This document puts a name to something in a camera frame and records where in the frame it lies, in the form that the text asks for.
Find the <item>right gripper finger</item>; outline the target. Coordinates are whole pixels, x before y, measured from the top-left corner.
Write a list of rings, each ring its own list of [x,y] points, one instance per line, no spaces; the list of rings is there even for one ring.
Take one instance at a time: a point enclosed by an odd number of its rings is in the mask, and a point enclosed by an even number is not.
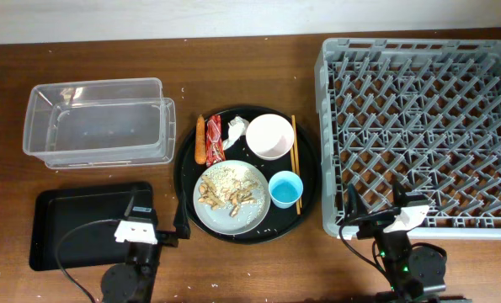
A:
[[[347,215],[367,215],[367,209],[353,184],[348,185]]]
[[[398,181],[392,185],[393,205],[395,207],[414,207],[429,205],[429,200],[424,194],[407,191]]]

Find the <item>light blue cup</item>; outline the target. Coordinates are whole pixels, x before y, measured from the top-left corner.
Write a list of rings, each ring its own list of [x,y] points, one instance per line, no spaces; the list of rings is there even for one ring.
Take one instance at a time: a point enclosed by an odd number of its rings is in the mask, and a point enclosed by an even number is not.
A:
[[[291,171],[280,171],[269,180],[269,193],[275,206],[288,209],[302,196],[303,182]]]

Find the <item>white pink bowl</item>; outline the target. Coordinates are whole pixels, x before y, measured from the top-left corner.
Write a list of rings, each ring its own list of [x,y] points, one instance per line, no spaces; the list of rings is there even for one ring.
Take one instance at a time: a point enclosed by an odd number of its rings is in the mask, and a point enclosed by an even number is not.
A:
[[[250,122],[245,136],[249,149],[266,161],[277,160],[286,155],[295,140],[291,122],[278,114],[256,117]]]

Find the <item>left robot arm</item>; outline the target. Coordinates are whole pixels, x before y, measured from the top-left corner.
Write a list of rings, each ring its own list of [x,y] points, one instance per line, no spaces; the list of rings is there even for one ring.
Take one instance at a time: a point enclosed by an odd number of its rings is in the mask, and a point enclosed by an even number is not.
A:
[[[152,207],[131,199],[115,230],[117,242],[127,242],[129,250],[123,263],[110,267],[101,279],[103,303],[148,303],[160,264],[163,247],[177,247],[180,240],[190,238],[190,227],[184,204],[178,203],[172,231],[157,229],[157,215]]]

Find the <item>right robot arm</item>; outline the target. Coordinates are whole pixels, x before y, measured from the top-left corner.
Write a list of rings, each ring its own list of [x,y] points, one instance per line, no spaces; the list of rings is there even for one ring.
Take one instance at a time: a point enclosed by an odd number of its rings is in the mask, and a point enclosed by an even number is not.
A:
[[[370,213],[354,185],[348,186],[347,215],[340,226],[357,226],[356,238],[371,239],[372,258],[348,249],[386,279],[391,289],[373,302],[438,302],[445,291],[447,253],[426,242],[412,243],[408,233],[422,225],[430,202],[423,194],[408,192],[398,181],[392,185],[393,204]]]

